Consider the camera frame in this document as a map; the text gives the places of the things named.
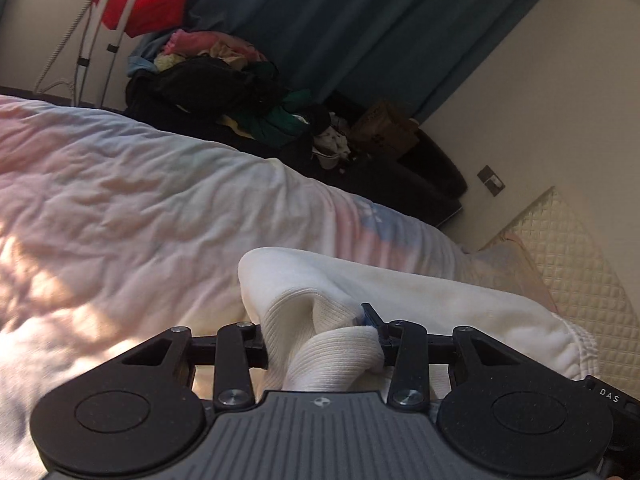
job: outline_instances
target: teal curtain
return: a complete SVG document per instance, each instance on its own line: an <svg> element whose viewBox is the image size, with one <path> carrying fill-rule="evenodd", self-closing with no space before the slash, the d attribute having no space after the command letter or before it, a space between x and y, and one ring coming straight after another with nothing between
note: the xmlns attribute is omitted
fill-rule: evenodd
<svg viewBox="0 0 640 480"><path fill-rule="evenodd" d="M423 120L538 0L189 0L187 28L251 41L291 88ZM166 38L137 54L152 60Z"/></svg>

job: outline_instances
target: red bag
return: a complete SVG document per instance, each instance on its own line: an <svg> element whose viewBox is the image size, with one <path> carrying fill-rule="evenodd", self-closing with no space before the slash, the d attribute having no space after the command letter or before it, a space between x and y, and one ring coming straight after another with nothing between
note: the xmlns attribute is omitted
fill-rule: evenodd
<svg viewBox="0 0 640 480"><path fill-rule="evenodd" d="M182 25L187 0L136 0L125 32L130 38ZM102 16L104 25L115 30L127 0L109 0Z"/></svg>

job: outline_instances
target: grey ridged grip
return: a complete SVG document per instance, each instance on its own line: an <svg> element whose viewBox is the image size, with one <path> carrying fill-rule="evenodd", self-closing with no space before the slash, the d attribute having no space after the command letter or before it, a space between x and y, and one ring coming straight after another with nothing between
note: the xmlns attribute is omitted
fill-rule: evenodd
<svg viewBox="0 0 640 480"><path fill-rule="evenodd" d="M495 480L460 458L426 416L376 393L270 392L258 408L221 415L182 462L147 480ZM597 480L592 473L579 480ZM47 480L70 480L51 474Z"/></svg>

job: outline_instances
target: white metal stand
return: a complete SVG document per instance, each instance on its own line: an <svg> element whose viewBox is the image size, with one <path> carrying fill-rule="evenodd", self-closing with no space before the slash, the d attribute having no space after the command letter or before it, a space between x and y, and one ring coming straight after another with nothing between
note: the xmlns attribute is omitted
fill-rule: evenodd
<svg viewBox="0 0 640 480"><path fill-rule="evenodd" d="M98 36L98 32L100 31L100 24L102 23L102 16L104 15L104 11L106 10L107 4L109 0L99 0L96 6L95 12L92 12L91 20L88 23L87 33L82 42L82 47L80 51L80 56L78 58L78 80L76 83L76 91L75 102L73 102L73 106L78 106L82 101L82 92L84 91L84 82L86 81L86 74L89 69L89 65L91 63L91 56L94 51L95 40ZM136 3L136 0L127 0L125 4L124 10L122 11L122 15L120 17L120 21L118 22L118 27L116 29L116 43L108 44L107 53L110 55L110 64L108 72L101 78L100 84L98 85L98 94L95 102L96 108L102 108L102 104L104 103L104 96L107 91L107 86L109 85L109 79L111 78L111 72L113 71L113 64L115 62L116 54L118 53L118 49L120 47L120 43L122 42L122 37L124 35L124 30L127 27L127 22L129 21L129 17L133 12L133 6Z"/></svg>

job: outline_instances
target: white duvet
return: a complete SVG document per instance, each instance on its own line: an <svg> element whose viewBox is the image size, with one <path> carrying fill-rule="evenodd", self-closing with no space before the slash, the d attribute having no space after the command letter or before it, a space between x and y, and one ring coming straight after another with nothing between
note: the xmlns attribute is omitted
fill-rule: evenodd
<svg viewBox="0 0 640 480"><path fill-rule="evenodd" d="M0 96L0 478L44 473L48 390L169 326L244 319L238 262L264 246L470 280L436 229L277 160Z"/></svg>

